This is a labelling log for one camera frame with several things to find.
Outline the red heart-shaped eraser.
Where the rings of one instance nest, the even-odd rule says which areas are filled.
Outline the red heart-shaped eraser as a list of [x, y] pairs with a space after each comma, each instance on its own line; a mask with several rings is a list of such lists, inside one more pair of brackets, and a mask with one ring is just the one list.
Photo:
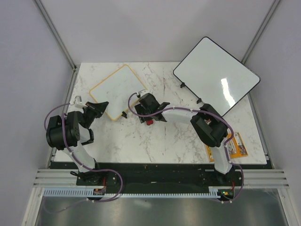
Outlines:
[[152, 124], [153, 124], [153, 120], [147, 120], [147, 121], [146, 121], [146, 125], [147, 125], [147, 126], [150, 126], [150, 125], [152, 125]]

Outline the yellow-framed small whiteboard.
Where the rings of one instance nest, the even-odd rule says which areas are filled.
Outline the yellow-framed small whiteboard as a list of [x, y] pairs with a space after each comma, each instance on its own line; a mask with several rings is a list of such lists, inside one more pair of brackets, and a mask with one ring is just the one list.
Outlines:
[[129, 65], [122, 65], [90, 89], [89, 95], [96, 103], [109, 102], [105, 113], [116, 121], [128, 110], [128, 98], [145, 89], [147, 87]]

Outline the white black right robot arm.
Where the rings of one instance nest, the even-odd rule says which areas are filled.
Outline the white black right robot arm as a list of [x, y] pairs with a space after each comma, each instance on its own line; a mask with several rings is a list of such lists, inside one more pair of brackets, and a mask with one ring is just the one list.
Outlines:
[[230, 126], [210, 104], [204, 104], [199, 109], [173, 106], [169, 102], [160, 104], [155, 96], [146, 90], [133, 93], [128, 102], [133, 96], [138, 98], [139, 104], [135, 105], [135, 110], [129, 110], [139, 117], [141, 123], [155, 120], [191, 125], [200, 140], [210, 148], [214, 158], [216, 182], [224, 186], [232, 180], [234, 169], [226, 146]]

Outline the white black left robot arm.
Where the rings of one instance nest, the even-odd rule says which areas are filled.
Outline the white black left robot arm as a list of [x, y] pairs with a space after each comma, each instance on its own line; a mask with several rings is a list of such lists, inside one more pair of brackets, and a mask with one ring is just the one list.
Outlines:
[[78, 167], [78, 172], [71, 171], [77, 177], [78, 186], [100, 186], [105, 179], [105, 172], [98, 171], [96, 160], [87, 153], [85, 146], [94, 142], [94, 133], [90, 128], [94, 119], [102, 117], [109, 102], [83, 103], [76, 96], [73, 106], [82, 111], [49, 117], [44, 120], [46, 139], [50, 147], [66, 153]]

